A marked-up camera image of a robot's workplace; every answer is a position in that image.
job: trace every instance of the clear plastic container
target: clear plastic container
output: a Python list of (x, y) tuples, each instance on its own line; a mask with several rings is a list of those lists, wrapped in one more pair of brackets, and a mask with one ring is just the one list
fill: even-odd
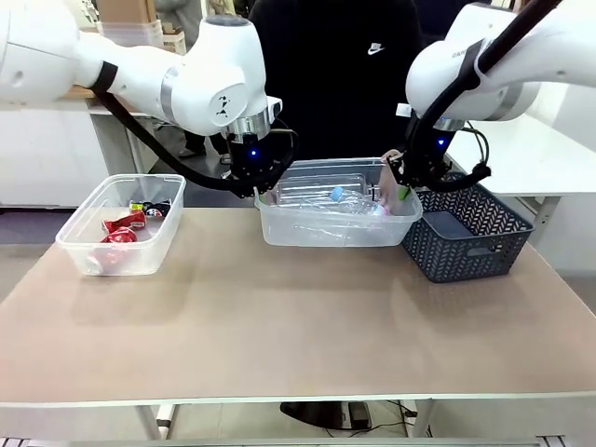
[(333, 189), (341, 186), (346, 191), (366, 193), (366, 179), (362, 174), (332, 174), (296, 176), (283, 179), (274, 188), (274, 200), (280, 207), (302, 208), (304, 203), (328, 204)]
[[(83, 275), (130, 276), (154, 274), (166, 257), (183, 214), (186, 180), (181, 175), (121, 174), (107, 178), (83, 202), (56, 235)], [(137, 232), (138, 241), (126, 244), (101, 243), (102, 222), (129, 213), (134, 201), (171, 200), (165, 219), (147, 219)]]
[(346, 191), (343, 187), (337, 186), (331, 196), (333, 203), (337, 204), (337, 210), (345, 214), (358, 214), (362, 216), (387, 216), (389, 211), (381, 206), (371, 197), (354, 191)]
[[(308, 190), (321, 177), (360, 176), (364, 193), (375, 199), (383, 163), (378, 158), (297, 161), (279, 184), (300, 179)], [(256, 197), (261, 211), (264, 240), (271, 245), (298, 247), (387, 247), (399, 245), (412, 224), (422, 218), (422, 205), (414, 191), (402, 202), (397, 215), (362, 216), (322, 213), (279, 206), (278, 190)]]

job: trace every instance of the blue bottle cap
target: blue bottle cap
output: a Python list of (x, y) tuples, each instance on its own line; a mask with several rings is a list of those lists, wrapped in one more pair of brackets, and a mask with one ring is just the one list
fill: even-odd
[(333, 200), (334, 202), (338, 202), (339, 199), (342, 197), (342, 194), (344, 193), (344, 188), (342, 188), (341, 186), (336, 186), (333, 191), (332, 194), (330, 195), (331, 200)]

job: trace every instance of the plastic bottle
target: plastic bottle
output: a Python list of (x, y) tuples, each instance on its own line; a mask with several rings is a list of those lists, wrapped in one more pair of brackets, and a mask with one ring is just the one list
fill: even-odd
[(316, 212), (333, 212), (330, 206), (325, 206), (320, 202), (314, 202), (312, 200), (302, 200), (299, 210), (316, 211)]
[(330, 199), (339, 205), (337, 207), (339, 212), (346, 214), (369, 216), (387, 216), (389, 214), (385, 208), (368, 197), (354, 191), (346, 191), (341, 186), (333, 189)]

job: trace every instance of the cardboard box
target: cardboard box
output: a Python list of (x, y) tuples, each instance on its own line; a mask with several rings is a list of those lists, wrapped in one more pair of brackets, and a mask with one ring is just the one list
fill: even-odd
[(97, 0), (104, 23), (152, 23), (157, 20), (155, 0)]
[(184, 31), (182, 28), (174, 29), (171, 23), (162, 23), (164, 35), (164, 49), (170, 53), (186, 54), (186, 42), (184, 41)]

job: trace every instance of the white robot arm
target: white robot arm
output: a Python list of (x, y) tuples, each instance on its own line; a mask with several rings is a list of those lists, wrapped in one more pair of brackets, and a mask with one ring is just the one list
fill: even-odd
[[(516, 14), (485, 5), (468, 5), (457, 16), (444, 41), (427, 47), (414, 61), (406, 91), (422, 116), (458, 76), (467, 49), (481, 41), (482, 52), (511, 24)], [(454, 120), (507, 121), (534, 102), (540, 82), (596, 87), (596, 27), (555, 9), (487, 74), (463, 93), (443, 117)]]
[[(490, 175), (484, 162), (458, 184), (441, 183), (445, 165), (428, 135), (445, 118), (460, 124), (513, 119), (532, 104), (540, 81), (596, 86), (596, 62), (589, 56), (596, 32), (591, 24), (570, 24), (552, 11), (560, 1), (534, 0), (519, 16), (466, 7), (447, 39), (416, 58), (406, 92), (417, 118), (404, 157), (390, 162), (400, 183), (450, 191)], [(231, 149), (232, 158), (241, 162), (241, 169), (233, 164), (229, 183), (236, 190), (222, 186), (220, 179), (198, 181), (200, 174), (156, 147), (151, 137), (142, 141), (191, 181), (239, 196), (253, 186), (260, 192), (271, 188), (290, 165), (292, 152), (266, 165), (246, 155), (257, 153), (253, 145), (269, 133), (281, 109), (280, 100), (264, 93), (263, 53), (247, 20), (203, 20), (196, 45), (181, 57), (153, 47), (119, 47), (100, 35), (80, 33), (59, 0), (6, 4), (0, 6), (0, 100), (54, 100), (80, 85), (100, 93), (100, 99), (118, 95), (196, 134), (222, 131), (228, 141), (240, 143), (240, 150)], [(135, 124), (130, 120), (129, 128)]]
[[(117, 69), (109, 80), (102, 78), (106, 62)], [(203, 20), (195, 46), (183, 57), (81, 33), (60, 1), (0, 7), (1, 100), (53, 101), (73, 85), (92, 88), (98, 81), (148, 115), (198, 135), (250, 131), (260, 140), (281, 109), (279, 99), (264, 93), (263, 53), (247, 20)]]

